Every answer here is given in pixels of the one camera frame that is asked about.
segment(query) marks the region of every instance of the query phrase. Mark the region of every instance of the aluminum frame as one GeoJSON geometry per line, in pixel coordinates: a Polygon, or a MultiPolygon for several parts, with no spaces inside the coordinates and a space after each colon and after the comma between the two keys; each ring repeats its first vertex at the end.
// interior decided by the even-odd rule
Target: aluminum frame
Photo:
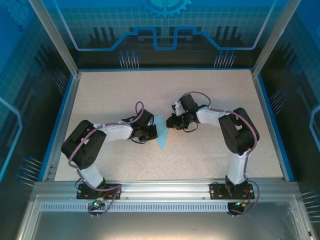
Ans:
{"type": "Polygon", "coordinates": [[[61,55],[64,63],[69,69],[70,73],[77,77],[79,70],[78,67],[72,58],[64,40],[62,39],[54,21],[50,17],[48,10],[46,9],[44,3],[41,0],[28,0],[32,6],[35,14],[38,16],[40,22],[42,23],[44,29],[48,33],[50,39],[52,40],[54,46],[61,55]]]}
{"type": "Polygon", "coordinates": [[[79,73],[77,77],[73,77],[70,89],[68,92],[66,92],[67,98],[65,101],[64,109],[59,121],[58,128],[56,130],[55,138],[52,143],[48,161],[45,166],[44,174],[43,174],[43,177],[39,179],[40,181],[47,181],[47,179],[49,178],[50,169],[52,165],[58,166],[58,162],[61,155],[61,145],[64,142],[66,137],[72,109],[74,107],[74,103],[76,100],[80,79],[81,79],[81,73],[79,73]]]}
{"type": "Polygon", "coordinates": [[[301,0],[288,0],[268,40],[266,41],[266,44],[264,45],[258,59],[256,60],[253,66],[252,70],[255,77],[257,77],[258,74],[260,73],[268,57],[270,56],[272,50],[277,44],[279,38],[284,33],[284,30],[287,27],[291,17],[295,13],[300,1],[301,0]]]}
{"type": "MultiPolygon", "coordinates": [[[[253,178],[260,188],[260,202],[290,203],[292,221],[296,232],[303,240],[310,239],[310,222],[296,182],[285,182],[281,178],[253,178]]],[[[153,205],[157,203],[229,203],[230,200],[210,200],[209,184],[224,183],[223,178],[170,181],[110,181],[123,184],[120,200],[114,203],[153,205]]],[[[32,239],[41,206],[45,203],[91,203],[92,200],[77,200],[73,181],[36,182],[27,206],[17,240],[32,239]]],[[[50,210],[51,212],[72,212],[71,210],[50,210]]]]}

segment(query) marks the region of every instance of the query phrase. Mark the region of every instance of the grid pattern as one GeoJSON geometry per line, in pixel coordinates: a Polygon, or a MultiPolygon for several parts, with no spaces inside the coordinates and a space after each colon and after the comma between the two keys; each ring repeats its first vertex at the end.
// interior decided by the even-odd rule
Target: grid pattern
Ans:
{"type": "MultiPolygon", "coordinates": [[[[51,40],[38,17],[34,16],[0,72],[0,96],[9,104],[14,103],[27,75],[39,75],[41,67],[35,61],[35,55],[43,43],[47,43],[48,47],[51,40]]],[[[8,113],[9,109],[0,103],[0,129],[8,113]]]]}
{"type": "MultiPolygon", "coordinates": [[[[283,8],[275,7],[270,19],[261,36],[259,44],[267,41],[275,23],[277,22],[283,8]]],[[[113,28],[116,38],[129,32],[133,27],[160,27],[161,36],[158,38],[172,38],[169,35],[170,27],[178,26],[197,26],[202,31],[207,32],[211,37],[215,37],[217,28],[220,26],[222,31],[225,27],[232,29],[237,27],[236,36],[241,35],[240,39],[246,47],[252,47],[258,33],[270,11],[269,7],[240,7],[240,6],[215,6],[215,7],[194,7],[187,6],[181,14],[167,18],[156,17],[150,14],[143,7],[103,7],[103,8],[63,8],[62,15],[70,28],[72,36],[79,48],[85,48],[90,42],[90,35],[94,36],[93,28],[107,27],[106,35],[110,39],[112,33],[109,27],[113,28]]],[[[56,9],[49,9],[52,19],[59,29],[62,38],[68,47],[72,46],[70,37],[63,25],[63,22],[56,9]]],[[[226,39],[229,40],[232,31],[229,31],[226,39]]]]}
{"type": "Polygon", "coordinates": [[[320,50],[296,13],[290,20],[276,48],[279,49],[288,43],[297,55],[297,59],[291,66],[292,72],[306,75],[313,93],[320,102],[320,50]]]}

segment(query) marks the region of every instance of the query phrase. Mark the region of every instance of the blue frame border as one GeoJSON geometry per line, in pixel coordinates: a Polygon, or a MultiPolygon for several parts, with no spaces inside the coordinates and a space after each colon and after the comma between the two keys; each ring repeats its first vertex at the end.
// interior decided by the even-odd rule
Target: blue frame border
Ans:
{"type": "Polygon", "coordinates": [[[250,67],[238,67],[238,68],[217,68],[217,67],[177,67],[177,68],[80,68],[80,73],[90,72],[136,72],[136,71],[175,71],[175,70],[252,70],[250,67]]]}
{"type": "Polygon", "coordinates": [[[262,77],[261,77],[260,73],[258,74],[257,77],[258,77],[259,85],[260,85],[261,90],[262,90],[262,94],[263,94],[263,98],[264,98],[267,110],[268,110],[269,115],[270,115],[272,127],[273,127],[274,132],[275,132],[275,137],[276,137],[276,139],[278,141],[280,152],[281,152],[281,155],[282,155],[282,158],[283,158],[285,171],[286,171],[286,173],[288,175],[289,181],[290,182],[294,182],[295,181],[295,177],[294,177],[294,174],[292,172],[292,169],[291,169],[291,166],[290,166],[290,162],[289,162],[289,159],[288,159],[288,155],[286,153],[285,145],[284,145],[284,142],[282,141],[282,138],[281,138],[281,135],[280,135],[280,131],[279,131],[279,128],[278,128],[278,125],[277,125],[277,122],[276,122],[276,118],[275,118],[275,115],[274,115],[274,113],[272,111],[271,104],[270,104],[270,101],[269,101],[269,98],[268,98],[268,95],[267,95],[267,91],[266,91],[266,88],[265,88],[265,85],[264,85],[264,82],[262,80],[262,77]]]}
{"type": "Polygon", "coordinates": [[[41,182],[43,177],[44,177],[44,175],[45,175],[45,171],[46,171],[47,164],[48,164],[48,161],[49,161],[50,153],[52,151],[53,144],[54,144],[55,138],[57,136],[58,127],[59,127],[59,124],[61,123],[62,113],[64,112],[64,109],[65,109],[65,106],[66,106],[66,102],[67,102],[67,98],[68,98],[68,95],[69,95],[69,92],[70,92],[71,84],[72,84],[73,81],[74,81],[74,76],[71,74],[70,78],[69,78],[69,81],[68,81],[68,84],[66,86],[64,95],[63,95],[63,99],[62,99],[62,102],[61,102],[61,105],[60,105],[60,109],[59,109],[58,115],[57,115],[56,120],[55,120],[53,131],[52,131],[52,134],[51,134],[51,137],[50,137],[50,141],[49,141],[48,147],[47,147],[45,155],[44,155],[43,163],[42,163],[42,166],[41,166],[41,169],[40,169],[40,173],[39,173],[39,176],[38,176],[38,179],[37,179],[38,182],[41,182]]]}

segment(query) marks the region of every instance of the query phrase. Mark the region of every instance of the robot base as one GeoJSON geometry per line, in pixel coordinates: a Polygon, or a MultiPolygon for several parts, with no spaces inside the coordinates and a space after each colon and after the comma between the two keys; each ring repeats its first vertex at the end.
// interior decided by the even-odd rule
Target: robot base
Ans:
{"type": "MultiPolygon", "coordinates": [[[[106,184],[104,186],[104,189],[113,188],[115,186],[118,186],[118,184],[106,184]]],[[[92,190],[90,187],[88,187],[86,184],[82,183],[78,187],[78,191],[76,193],[76,199],[95,200],[103,195],[105,200],[112,200],[116,193],[117,193],[117,189],[109,191],[109,192],[95,191],[95,190],[92,190]]],[[[119,200],[120,195],[121,195],[121,192],[119,192],[117,194],[115,199],[119,200]]]]}
{"type": "Polygon", "coordinates": [[[236,191],[231,194],[226,189],[225,183],[217,183],[214,182],[213,184],[209,184],[209,192],[211,200],[247,200],[248,195],[246,194],[245,190],[249,190],[250,192],[250,199],[255,199],[254,189],[252,184],[245,182],[244,184],[240,184],[236,191]]]}

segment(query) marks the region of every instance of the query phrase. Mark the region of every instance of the gear graphic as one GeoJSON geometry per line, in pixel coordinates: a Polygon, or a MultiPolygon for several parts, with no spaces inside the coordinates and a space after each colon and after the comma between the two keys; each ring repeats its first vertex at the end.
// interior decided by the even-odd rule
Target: gear graphic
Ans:
{"type": "Polygon", "coordinates": [[[186,10],[187,5],[191,4],[191,0],[140,0],[140,2],[144,6],[144,10],[164,18],[180,14],[181,10],[186,10]]]}
{"type": "Polygon", "coordinates": [[[6,6],[11,17],[20,25],[23,25],[29,17],[28,0],[0,0],[0,6],[6,6]]]}

